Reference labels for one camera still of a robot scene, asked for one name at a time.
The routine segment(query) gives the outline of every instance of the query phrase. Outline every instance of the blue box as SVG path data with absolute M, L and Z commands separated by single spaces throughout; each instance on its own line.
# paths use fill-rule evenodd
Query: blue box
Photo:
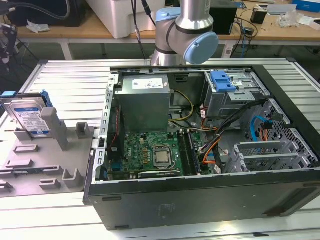
M 320 1 L 318 0 L 292 0 L 297 10 L 320 13 Z
M 211 71 L 211 81 L 217 92 L 235 92 L 236 87 L 231 83 L 231 78 L 224 71 Z

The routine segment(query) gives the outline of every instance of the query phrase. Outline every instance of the desk leg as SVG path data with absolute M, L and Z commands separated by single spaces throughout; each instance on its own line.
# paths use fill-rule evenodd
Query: desk leg
M 101 46 L 102 56 L 104 58 L 107 57 L 106 45 L 104 43 L 100 43 L 100 46 Z
M 233 41 L 226 41 L 223 52 L 222 52 L 222 59 L 229 59 L 231 57 L 232 50 L 234 49 L 234 42 Z
M 276 57 L 280 57 L 282 50 L 284 49 L 285 46 L 280 46 L 279 50 L 274 54 Z
M 60 42 L 60 45 L 61 45 L 65 60 L 73 60 L 74 57 L 70 50 L 69 44 L 67 42 Z

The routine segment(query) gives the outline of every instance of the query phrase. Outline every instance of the label sticker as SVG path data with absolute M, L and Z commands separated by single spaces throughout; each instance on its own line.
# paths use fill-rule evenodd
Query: label sticker
M 234 81 L 233 85 L 234 86 L 243 86 L 242 82 L 240 82 L 240 81 Z
M 217 165 L 214 166 L 214 170 L 218 173 L 221 174 L 221 169 Z
M 163 89 L 162 78 L 134 79 L 132 89 Z
M 220 153 L 220 156 L 228 156 L 229 155 L 229 151 L 228 149 L 223 150 L 223 153 Z
M 201 118 L 205 119 L 206 118 L 206 111 L 201 110 Z
M 27 171 L 14 171 L 14 174 L 28 174 Z
M 49 127 L 40 117 L 40 110 L 37 107 L 15 108 L 15 116 L 22 126 L 35 135 L 43 135 L 49 133 Z

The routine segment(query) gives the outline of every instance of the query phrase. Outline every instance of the light blue robot joint cap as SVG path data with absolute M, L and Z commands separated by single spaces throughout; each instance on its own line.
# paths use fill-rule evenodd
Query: light blue robot joint cap
M 209 60 L 216 52 L 219 38 L 215 32 L 207 32 L 196 38 L 185 50 L 184 60 L 193 65 L 200 65 Z
M 156 12 L 155 21 L 161 22 L 170 19 L 176 19 L 181 14 L 180 7 L 167 7 L 162 8 Z

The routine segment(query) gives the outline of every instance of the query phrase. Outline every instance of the yellow wire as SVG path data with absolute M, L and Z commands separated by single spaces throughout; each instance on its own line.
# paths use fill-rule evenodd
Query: yellow wire
M 185 119 L 188 119 L 188 118 L 190 118 L 192 116 L 192 114 L 194 113 L 194 109 L 195 109 L 195 106 L 192 104 L 192 102 L 190 101 L 190 99 L 186 95 L 184 95 L 182 92 L 180 92 L 178 90 L 174 90 L 174 91 L 177 92 L 177 93 L 180 93 L 183 97 L 185 97 L 185 99 L 188 100 L 188 102 L 191 105 L 191 112 L 190 112 L 190 114 L 188 116 L 184 116 L 184 117 L 180 117 L 180 118 L 176 118 L 176 119 L 169 119 L 168 120 L 169 122 L 172 122 L 172 121 L 183 121 Z

